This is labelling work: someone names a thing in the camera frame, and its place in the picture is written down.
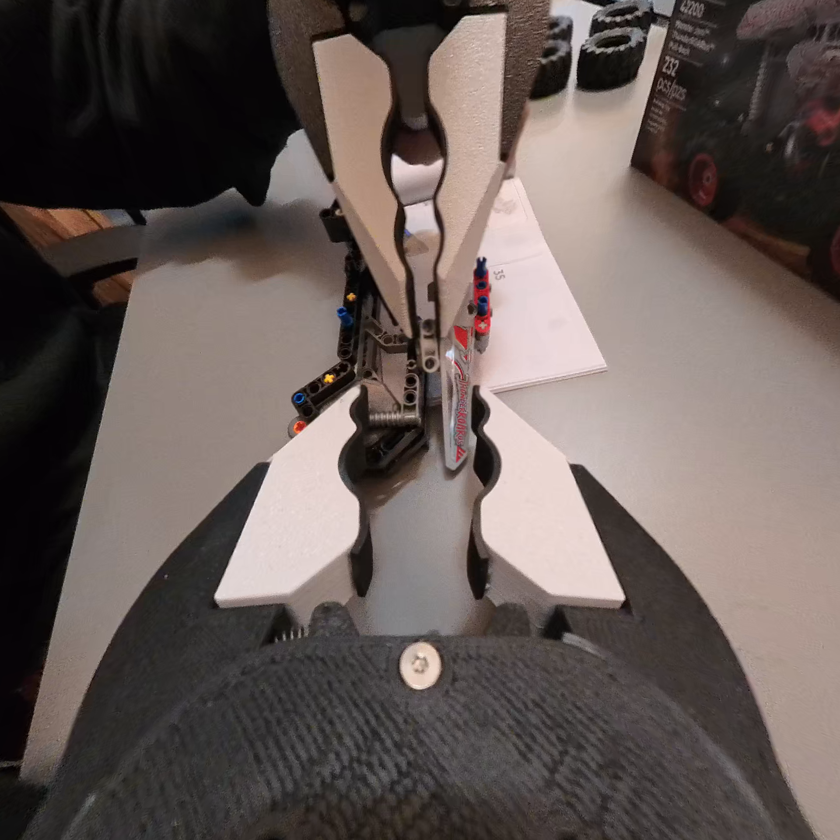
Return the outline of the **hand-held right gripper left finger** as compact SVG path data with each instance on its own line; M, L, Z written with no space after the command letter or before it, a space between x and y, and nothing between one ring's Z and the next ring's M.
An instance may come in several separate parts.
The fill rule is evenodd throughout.
M373 577L366 470L369 395L355 385L271 457L214 600L218 607L347 604Z

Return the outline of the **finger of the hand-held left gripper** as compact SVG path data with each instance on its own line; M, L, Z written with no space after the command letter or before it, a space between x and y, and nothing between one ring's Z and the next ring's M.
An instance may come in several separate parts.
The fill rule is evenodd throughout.
M385 167L384 141L394 109L390 70L353 35L316 40L312 52L333 190L381 298L412 337L409 269L399 225L404 211Z
M444 144L434 195L439 333L454 326L466 299L505 169L500 143L507 23L503 12L462 17L427 65L428 100Z

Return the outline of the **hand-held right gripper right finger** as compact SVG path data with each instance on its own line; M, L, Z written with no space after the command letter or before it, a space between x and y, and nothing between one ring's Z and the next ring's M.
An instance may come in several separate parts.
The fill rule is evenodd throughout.
M471 423L472 510L467 579L478 601L621 606L625 592L571 464L492 392L477 387Z

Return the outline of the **grey toy panel red sticker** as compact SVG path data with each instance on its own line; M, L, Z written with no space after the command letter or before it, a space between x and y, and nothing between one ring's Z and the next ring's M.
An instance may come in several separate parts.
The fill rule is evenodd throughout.
M469 455L472 408L472 363L475 350L475 312L465 301L451 330L440 341L440 381L443 411L444 458L456 472Z

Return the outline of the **toy brick truck chassis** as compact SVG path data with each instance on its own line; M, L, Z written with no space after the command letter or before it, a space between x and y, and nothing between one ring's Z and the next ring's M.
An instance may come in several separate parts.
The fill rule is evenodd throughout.
M417 319L415 339L397 325L339 203L333 201L324 207L320 218L329 239L347 247L343 299L337 310L337 360L291 394L296 415L288 424L288 436L293 439L301 433L351 387L364 385L369 395L364 437L366 469L371 474L384 474L427 446L427 409L440 405L442 410L441 339L434 318ZM487 259L478 257L465 298L475 312L473 391L476 356L489 342L490 289Z

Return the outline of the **person's left hand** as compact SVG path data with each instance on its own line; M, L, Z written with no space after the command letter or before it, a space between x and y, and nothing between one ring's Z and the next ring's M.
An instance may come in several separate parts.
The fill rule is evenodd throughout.
M429 128L400 128L394 134L392 154L407 165L432 165L443 156L440 145Z

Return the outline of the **white instruction booklet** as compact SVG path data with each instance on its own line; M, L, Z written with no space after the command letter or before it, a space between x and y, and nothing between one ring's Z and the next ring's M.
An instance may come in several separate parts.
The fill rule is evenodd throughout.
M478 256L487 261L492 314L477 384L508 392L606 371L519 178L502 183Z

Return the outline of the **person's dark clothed body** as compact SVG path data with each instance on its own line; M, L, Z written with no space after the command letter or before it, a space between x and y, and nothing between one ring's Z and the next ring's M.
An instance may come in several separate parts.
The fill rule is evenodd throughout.
M2 771L25 754L126 307L79 293L2 213Z

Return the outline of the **black office chair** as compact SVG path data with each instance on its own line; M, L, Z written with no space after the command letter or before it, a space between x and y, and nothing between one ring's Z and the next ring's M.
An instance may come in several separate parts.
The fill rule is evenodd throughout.
M147 214L136 209L43 211L43 260L100 307L127 303L143 249Z

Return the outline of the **dark toy truck box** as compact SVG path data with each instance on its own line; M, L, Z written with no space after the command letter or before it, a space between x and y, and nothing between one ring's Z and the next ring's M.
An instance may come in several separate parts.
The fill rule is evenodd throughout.
M839 2L675 2L632 167L839 292Z

